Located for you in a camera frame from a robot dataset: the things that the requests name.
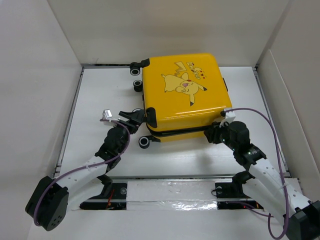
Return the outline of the yellow hard-shell suitcase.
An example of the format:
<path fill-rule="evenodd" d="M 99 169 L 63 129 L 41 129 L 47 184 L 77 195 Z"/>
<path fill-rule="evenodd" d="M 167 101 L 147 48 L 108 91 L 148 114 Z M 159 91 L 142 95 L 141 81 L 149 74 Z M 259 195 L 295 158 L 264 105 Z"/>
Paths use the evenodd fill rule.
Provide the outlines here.
<path fill-rule="evenodd" d="M 135 91 L 142 92 L 144 119 L 150 134 L 138 140 L 151 142 L 202 137 L 203 132 L 232 107 L 228 88 L 211 53 L 150 57 L 129 65 L 141 75 Z"/>

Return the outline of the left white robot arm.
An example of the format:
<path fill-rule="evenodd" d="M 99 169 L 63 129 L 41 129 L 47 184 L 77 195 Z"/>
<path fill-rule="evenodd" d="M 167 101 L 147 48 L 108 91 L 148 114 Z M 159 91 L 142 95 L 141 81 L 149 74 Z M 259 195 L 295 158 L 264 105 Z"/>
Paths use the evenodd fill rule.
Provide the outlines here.
<path fill-rule="evenodd" d="M 107 112 L 103 113 L 100 121 L 112 123 L 113 127 L 108 130 L 101 147 L 86 163 L 56 178 L 45 176 L 38 182 L 25 207 L 25 212 L 37 227 L 48 232 L 56 228 L 67 213 L 71 194 L 95 179 L 102 179 L 121 160 L 130 144 L 131 135 L 144 122 L 145 112 L 137 108 L 132 112 L 120 111 L 119 115 L 126 120 L 112 119 Z"/>

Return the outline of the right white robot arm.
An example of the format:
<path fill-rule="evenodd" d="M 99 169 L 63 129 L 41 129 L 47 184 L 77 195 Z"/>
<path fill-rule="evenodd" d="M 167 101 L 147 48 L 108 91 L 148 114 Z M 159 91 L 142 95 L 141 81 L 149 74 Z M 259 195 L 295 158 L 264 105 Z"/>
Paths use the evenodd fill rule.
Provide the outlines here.
<path fill-rule="evenodd" d="M 314 240 L 320 236 L 320 202 L 311 201 L 282 181 L 263 151 L 251 143 L 243 122 L 213 122 L 204 135 L 209 143 L 225 144 L 244 167 L 232 178 L 231 191 L 235 196 L 246 195 L 258 202 L 282 225 L 290 240 Z"/>

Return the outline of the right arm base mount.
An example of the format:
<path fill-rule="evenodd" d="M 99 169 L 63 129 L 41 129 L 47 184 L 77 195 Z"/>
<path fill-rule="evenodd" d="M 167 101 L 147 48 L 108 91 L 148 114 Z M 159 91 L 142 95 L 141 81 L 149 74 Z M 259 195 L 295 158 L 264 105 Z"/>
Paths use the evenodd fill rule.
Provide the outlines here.
<path fill-rule="evenodd" d="M 239 172 L 232 177 L 231 182 L 216 182 L 211 194 L 217 199 L 218 210 L 260 209 L 263 207 L 244 194 L 242 184 L 253 177 L 247 172 Z"/>

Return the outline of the metal rail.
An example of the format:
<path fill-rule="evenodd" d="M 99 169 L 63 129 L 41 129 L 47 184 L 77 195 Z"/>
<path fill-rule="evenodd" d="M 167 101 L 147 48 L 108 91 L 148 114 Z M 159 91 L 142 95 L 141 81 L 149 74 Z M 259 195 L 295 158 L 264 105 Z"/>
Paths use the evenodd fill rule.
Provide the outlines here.
<path fill-rule="evenodd" d="M 234 174 L 218 175 L 159 175 L 159 176 L 111 176 L 113 180 L 191 180 L 191 179 L 230 179 Z"/>

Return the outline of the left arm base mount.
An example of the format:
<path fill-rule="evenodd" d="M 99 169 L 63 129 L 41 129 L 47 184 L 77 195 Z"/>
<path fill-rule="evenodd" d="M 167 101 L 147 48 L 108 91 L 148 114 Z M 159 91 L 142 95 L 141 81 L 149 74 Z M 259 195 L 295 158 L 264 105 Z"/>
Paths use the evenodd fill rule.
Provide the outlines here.
<path fill-rule="evenodd" d="M 122 211 L 127 209 L 128 182 L 113 181 L 107 175 L 97 177 L 103 185 L 101 192 L 79 205 L 81 210 Z"/>

